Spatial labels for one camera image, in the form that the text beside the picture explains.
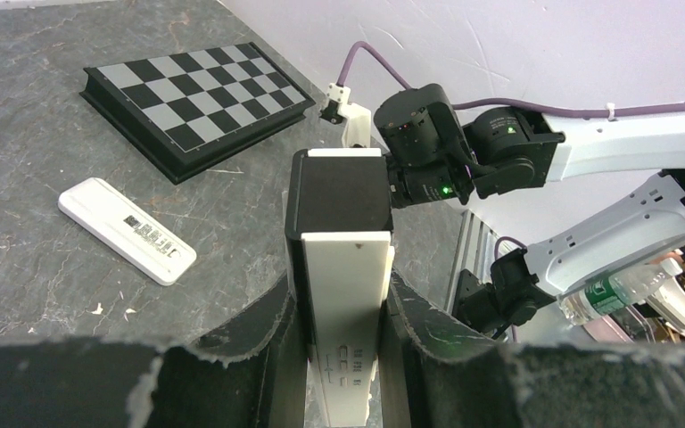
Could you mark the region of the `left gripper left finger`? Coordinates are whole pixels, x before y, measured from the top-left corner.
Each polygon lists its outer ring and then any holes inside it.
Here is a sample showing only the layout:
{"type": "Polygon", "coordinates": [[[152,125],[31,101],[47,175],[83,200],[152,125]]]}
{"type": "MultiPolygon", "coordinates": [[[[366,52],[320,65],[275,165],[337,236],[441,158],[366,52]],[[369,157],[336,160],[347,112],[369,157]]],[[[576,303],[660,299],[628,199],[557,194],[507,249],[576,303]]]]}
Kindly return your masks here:
{"type": "Polygon", "coordinates": [[[0,338],[0,427],[291,427],[297,311],[286,276],[193,342],[0,338]]]}

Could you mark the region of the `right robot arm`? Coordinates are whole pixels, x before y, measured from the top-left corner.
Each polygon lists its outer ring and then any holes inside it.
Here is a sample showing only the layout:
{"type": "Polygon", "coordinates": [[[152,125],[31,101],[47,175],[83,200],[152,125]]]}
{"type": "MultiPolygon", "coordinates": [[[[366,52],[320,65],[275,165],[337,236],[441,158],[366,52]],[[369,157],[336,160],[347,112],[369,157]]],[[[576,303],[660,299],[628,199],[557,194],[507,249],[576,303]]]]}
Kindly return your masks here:
{"type": "Polygon", "coordinates": [[[481,101],[469,124],[441,86],[386,99],[373,123],[388,147],[392,204],[401,209],[472,194],[485,199],[572,177],[649,172],[640,187],[563,233],[511,251],[453,315],[499,334],[538,309],[575,297],[588,314],[617,307],[612,277],[685,244],[685,102],[568,110],[481,101]]]}

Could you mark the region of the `white remote control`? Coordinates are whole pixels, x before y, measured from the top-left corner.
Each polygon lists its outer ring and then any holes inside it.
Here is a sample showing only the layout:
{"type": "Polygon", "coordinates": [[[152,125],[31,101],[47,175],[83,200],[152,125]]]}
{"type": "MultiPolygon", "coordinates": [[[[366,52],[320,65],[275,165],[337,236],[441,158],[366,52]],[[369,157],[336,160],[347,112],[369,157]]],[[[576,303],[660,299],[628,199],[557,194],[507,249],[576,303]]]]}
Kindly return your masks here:
{"type": "Polygon", "coordinates": [[[190,245],[101,178],[62,192],[58,207],[162,286],[174,284],[197,259],[190,245]]]}

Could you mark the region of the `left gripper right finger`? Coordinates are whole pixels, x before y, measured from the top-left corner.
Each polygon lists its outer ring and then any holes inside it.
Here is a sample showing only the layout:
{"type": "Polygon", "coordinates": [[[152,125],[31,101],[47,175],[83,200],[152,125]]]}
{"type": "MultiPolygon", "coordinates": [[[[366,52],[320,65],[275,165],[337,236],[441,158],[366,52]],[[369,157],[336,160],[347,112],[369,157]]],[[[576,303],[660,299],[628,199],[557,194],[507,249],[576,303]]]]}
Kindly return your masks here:
{"type": "Polygon", "coordinates": [[[685,345],[504,343],[393,274],[388,427],[685,427],[685,345]]]}

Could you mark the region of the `long white plastic bar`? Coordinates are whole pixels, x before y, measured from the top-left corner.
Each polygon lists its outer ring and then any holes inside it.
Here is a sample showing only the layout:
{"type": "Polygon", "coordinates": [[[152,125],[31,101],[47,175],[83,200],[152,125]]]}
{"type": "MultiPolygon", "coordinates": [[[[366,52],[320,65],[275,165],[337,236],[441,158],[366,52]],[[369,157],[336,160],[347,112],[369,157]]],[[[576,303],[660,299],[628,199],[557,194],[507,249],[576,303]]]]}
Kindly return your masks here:
{"type": "Polygon", "coordinates": [[[304,149],[293,156],[285,209],[288,276],[327,427],[362,427],[368,420],[395,253],[392,231],[380,150],[304,149]]]}

